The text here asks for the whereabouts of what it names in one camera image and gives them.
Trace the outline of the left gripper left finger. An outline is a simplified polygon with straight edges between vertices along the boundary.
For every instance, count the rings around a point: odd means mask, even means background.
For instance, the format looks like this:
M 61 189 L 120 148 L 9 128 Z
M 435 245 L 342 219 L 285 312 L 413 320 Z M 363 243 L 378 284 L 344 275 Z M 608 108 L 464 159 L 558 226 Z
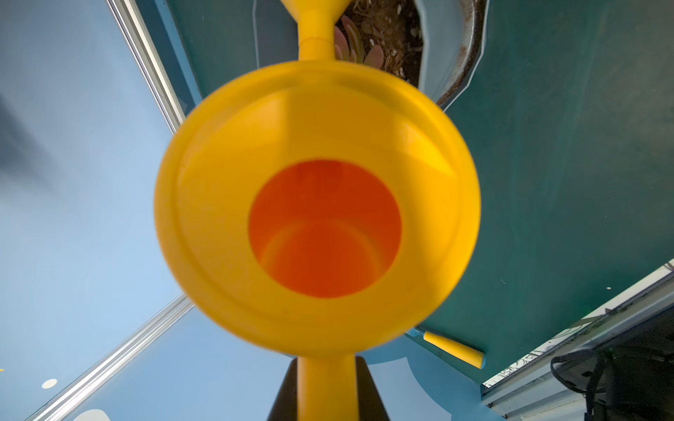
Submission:
M 293 359 L 273 403 L 268 421 L 298 420 L 298 360 Z

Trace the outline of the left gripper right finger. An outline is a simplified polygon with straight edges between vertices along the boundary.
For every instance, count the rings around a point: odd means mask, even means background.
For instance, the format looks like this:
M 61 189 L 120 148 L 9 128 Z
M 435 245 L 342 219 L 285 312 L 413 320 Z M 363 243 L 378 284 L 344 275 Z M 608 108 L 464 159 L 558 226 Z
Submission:
M 356 381 L 360 421 L 389 421 L 369 366 L 362 356 L 356 356 Z

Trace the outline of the yellow plastic watering can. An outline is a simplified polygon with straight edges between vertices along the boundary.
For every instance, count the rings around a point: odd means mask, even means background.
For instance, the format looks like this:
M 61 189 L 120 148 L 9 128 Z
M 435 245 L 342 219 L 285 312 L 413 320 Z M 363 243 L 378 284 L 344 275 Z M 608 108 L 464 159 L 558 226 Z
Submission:
M 430 316 L 469 265 L 477 170 L 422 92 L 335 58 L 344 1 L 287 1 L 298 59 L 219 88 L 154 188 L 164 259 L 233 335 L 298 360 L 298 420 L 359 420 L 356 356 Z

